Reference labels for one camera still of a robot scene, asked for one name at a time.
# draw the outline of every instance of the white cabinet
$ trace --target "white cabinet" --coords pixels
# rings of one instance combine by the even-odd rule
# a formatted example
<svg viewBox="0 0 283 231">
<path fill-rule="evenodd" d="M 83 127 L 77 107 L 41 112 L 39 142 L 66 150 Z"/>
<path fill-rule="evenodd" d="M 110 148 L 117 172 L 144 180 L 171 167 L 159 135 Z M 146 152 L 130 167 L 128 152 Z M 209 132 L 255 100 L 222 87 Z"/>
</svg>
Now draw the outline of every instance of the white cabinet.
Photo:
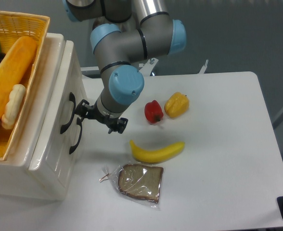
<svg viewBox="0 0 283 231">
<path fill-rule="evenodd" d="M 62 35 L 47 34 L 36 75 L 33 103 L 14 152 L 0 162 L 0 194 L 42 199 L 64 199 L 79 148 L 77 115 L 60 134 L 61 125 L 86 98 L 74 44 Z"/>
</svg>

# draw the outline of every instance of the plastic bag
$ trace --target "plastic bag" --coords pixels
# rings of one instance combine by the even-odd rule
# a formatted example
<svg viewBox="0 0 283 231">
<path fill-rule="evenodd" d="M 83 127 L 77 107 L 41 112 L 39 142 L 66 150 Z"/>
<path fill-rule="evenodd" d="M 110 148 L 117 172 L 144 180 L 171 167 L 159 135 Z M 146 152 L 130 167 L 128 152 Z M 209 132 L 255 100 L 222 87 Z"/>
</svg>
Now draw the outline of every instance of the plastic bag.
<svg viewBox="0 0 283 231">
<path fill-rule="evenodd" d="M 103 170 L 114 189 L 127 199 L 136 203 L 158 208 L 161 182 L 164 169 L 158 166 L 148 166 L 140 163 L 129 163 L 119 166 L 109 173 Z"/>
</svg>

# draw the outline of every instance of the yellow banana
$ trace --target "yellow banana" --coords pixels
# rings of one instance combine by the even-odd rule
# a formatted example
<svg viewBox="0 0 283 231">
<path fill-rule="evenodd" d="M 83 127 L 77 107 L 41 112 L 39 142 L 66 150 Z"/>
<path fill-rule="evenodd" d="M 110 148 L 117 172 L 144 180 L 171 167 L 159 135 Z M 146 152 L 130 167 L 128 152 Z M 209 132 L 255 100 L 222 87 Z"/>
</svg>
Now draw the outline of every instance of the yellow banana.
<svg viewBox="0 0 283 231">
<path fill-rule="evenodd" d="M 148 151 L 142 149 L 130 140 L 132 154 L 135 159 L 146 163 L 158 163 L 166 161 L 179 154 L 184 149 L 185 142 L 176 142 L 162 149 Z"/>
</svg>

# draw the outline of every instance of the yellow basket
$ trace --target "yellow basket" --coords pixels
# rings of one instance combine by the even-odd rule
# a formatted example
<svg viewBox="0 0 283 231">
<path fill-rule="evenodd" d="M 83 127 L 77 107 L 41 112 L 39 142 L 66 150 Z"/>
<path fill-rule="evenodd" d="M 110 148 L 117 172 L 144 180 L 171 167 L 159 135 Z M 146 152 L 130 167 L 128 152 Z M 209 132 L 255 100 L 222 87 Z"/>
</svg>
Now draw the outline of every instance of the yellow basket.
<svg viewBox="0 0 283 231">
<path fill-rule="evenodd" d="M 18 143 L 20 131 L 28 113 L 29 93 L 49 24 L 50 18 L 46 16 L 0 11 L 0 46 L 2 52 L 7 53 L 21 36 L 32 37 L 38 46 L 37 54 L 21 81 L 21 84 L 26 87 L 26 93 L 14 129 L 5 130 L 0 127 L 0 161 L 6 160 L 8 154 L 13 151 L 14 145 Z"/>
</svg>

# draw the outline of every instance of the bread slice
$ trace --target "bread slice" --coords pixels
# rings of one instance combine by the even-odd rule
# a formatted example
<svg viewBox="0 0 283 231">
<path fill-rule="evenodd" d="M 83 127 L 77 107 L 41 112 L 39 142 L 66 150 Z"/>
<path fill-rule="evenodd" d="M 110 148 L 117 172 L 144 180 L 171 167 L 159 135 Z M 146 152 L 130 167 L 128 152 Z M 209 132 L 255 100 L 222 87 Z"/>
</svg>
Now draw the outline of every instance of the bread slice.
<svg viewBox="0 0 283 231">
<path fill-rule="evenodd" d="M 127 164 L 118 177 L 119 191 L 131 198 L 153 203 L 159 202 L 164 169 L 140 164 Z"/>
</svg>

